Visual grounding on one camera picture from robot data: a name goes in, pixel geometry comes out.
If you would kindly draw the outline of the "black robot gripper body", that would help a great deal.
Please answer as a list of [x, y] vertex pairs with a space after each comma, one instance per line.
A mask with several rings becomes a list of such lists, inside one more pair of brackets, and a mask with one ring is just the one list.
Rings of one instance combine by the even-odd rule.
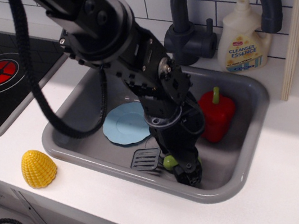
[[172, 118], [144, 117], [158, 144], [176, 159], [183, 172], [197, 172], [200, 164], [195, 144], [205, 129], [205, 117], [198, 103], [184, 103]]

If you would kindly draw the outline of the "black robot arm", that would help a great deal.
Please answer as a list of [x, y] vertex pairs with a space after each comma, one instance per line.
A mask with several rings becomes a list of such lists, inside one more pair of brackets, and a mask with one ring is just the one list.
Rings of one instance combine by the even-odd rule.
[[190, 92], [191, 80], [164, 46], [135, 21], [123, 0], [34, 0], [62, 27], [71, 58], [117, 76], [144, 110], [151, 135], [175, 158], [179, 183], [202, 179], [196, 141], [203, 133], [203, 113]]

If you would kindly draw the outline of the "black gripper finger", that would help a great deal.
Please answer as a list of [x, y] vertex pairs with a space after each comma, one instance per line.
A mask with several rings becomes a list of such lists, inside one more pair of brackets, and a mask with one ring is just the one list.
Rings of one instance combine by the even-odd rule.
[[190, 171], [187, 172], [189, 185], [196, 186], [202, 180], [202, 165], [197, 162], [195, 166], [192, 167]]
[[188, 175], [180, 166], [175, 166], [173, 168], [173, 174], [175, 176], [175, 179], [177, 180], [178, 183], [188, 185], [190, 184]]

